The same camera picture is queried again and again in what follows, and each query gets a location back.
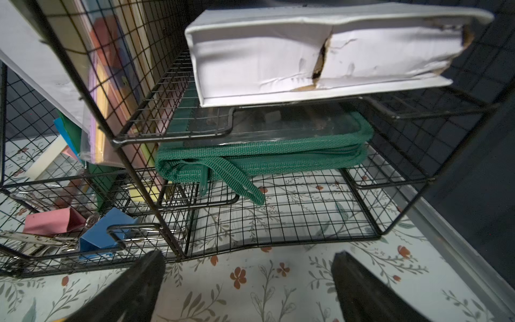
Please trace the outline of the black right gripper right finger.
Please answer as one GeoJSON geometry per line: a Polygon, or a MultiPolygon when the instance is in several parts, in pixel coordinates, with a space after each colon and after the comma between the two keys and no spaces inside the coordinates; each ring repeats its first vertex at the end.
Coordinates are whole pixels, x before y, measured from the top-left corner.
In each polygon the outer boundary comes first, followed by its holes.
{"type": "Polygon", "coordinates": [[[346,322],[428,320],[347,252],[335,255],[331,273],[346,322]]]}

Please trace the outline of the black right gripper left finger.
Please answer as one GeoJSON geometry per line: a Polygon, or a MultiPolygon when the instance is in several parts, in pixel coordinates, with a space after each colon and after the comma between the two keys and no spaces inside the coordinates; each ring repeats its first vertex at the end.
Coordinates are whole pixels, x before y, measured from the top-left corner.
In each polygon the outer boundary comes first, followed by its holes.
{"type": "Polygon", "coordinates": [[[150,321],[165,269],[162,252],[148,252],[66,320],[150,321]]]}

